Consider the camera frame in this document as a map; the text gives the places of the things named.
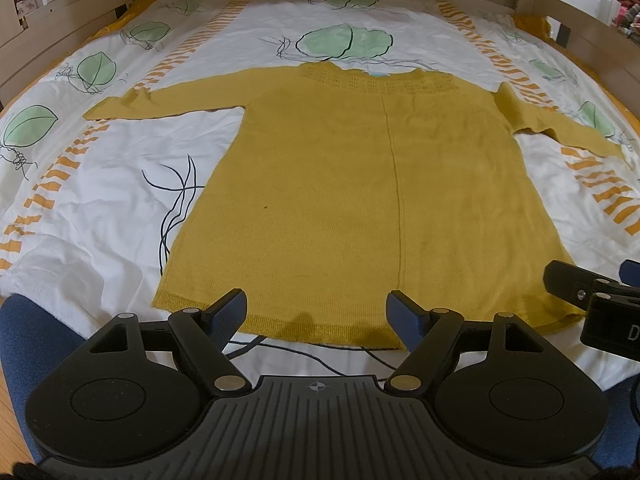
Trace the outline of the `mustard yellow knit sweater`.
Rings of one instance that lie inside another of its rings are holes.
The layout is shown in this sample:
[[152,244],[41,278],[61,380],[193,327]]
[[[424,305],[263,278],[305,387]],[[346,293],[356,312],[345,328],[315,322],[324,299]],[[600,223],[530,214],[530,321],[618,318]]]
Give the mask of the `mustard yellow knit sweater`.
[[544,267],[568,255],[516,136],[622,156],[599,131],[507,84],[329,62],[131,90],[87,118],[233,107],[240,130],[171,245],[155,307],[203,309],[239,287],[249,333],[375,347],[397,344],[384,308],[393,290],[473,321],[510,311],[556,330],[575,315],[544,289]]

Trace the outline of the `blue chair seat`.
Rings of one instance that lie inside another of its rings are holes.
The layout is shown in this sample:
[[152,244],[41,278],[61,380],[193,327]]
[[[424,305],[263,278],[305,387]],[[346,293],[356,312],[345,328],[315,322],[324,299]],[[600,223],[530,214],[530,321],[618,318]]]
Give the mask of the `blue chair seat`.
[[4,300],[0,312],[1,366],[14,414],[36,463],[40,449],[26,424],[26,403],[40,385],[86,340],[22,295]]

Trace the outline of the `white leaf print duvet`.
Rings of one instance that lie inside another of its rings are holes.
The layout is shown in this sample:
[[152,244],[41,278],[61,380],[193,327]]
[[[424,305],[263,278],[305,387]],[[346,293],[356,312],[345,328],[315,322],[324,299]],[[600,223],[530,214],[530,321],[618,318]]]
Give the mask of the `white leaf print duvet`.
[[122,311],[148,321],[169,248],[238,132],[240,110],[132,126],[86,122],[129,88],[163,88],[251,67],[297,65],[305,41],[361,29],[343,68],[434,68],[495,90],[545,96],[598,128],[625,159],[520,136],[534,181],[580,265],[615,276],[639,255],[639,143],[578,66],[504,14],[442,0],[151,0],[127,24],[50,70],[1,121],[1,290],[88,336]]

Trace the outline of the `orange yellow bed sheet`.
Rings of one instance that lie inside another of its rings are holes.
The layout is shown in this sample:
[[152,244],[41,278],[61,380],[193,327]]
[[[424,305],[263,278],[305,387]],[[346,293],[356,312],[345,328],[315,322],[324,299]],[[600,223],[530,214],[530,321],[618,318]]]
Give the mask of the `orange yellow bed sheet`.
[[529,35],[535,36],[544,41],[551,39],[551,25],[547,19],[542,16],[513,14],[512,21],[516,28],[521,29],[523,32],[527,32]]

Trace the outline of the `red clutter pile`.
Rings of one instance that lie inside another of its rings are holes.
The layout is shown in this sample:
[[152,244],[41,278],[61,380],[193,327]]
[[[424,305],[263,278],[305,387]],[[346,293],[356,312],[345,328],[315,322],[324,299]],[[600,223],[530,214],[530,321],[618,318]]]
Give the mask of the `red clutter pile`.
[[640,42],[640,0],[615,0],[620,4],[612,24],[635,44]]

